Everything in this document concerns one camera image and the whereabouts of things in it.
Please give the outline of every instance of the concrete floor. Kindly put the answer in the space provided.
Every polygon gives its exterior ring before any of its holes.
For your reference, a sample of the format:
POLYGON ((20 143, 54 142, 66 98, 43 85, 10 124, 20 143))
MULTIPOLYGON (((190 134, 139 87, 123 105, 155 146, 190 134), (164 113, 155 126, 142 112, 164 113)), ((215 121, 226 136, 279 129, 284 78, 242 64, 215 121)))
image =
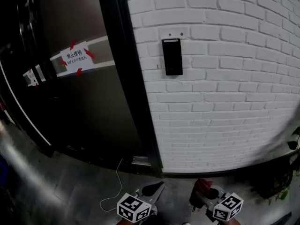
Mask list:
MULTIPOLYGON (((0 123, 0 154, 16 173, 10 187, 24 225, 115 225, 120 217, 116 211, 104 212, 99 202, 115 196, 119 181, 113 170, 90 165, 55 152, 52 158, 40 153, 34 142, 13 125, 0 123)), ((106 209, 116 206, 125 192, 160 179, 119 173, 123 190, 113 200, 102 203, 106 209)), ((191 212, 189 197, 196 179, 162 179, 165 189, 157 202, 159 215, 169 225, 213 224, 205 216, 205 209, 191 212)), ((270 225, 292 211, 288 225, 295 224, 300 214, 300 178, 295 177, 284 201, 262 199, 251 192, 248 182, 238 177, 224 176, 208 179, 228 192, 244 199, 237 219, 242 225, 270 225)))

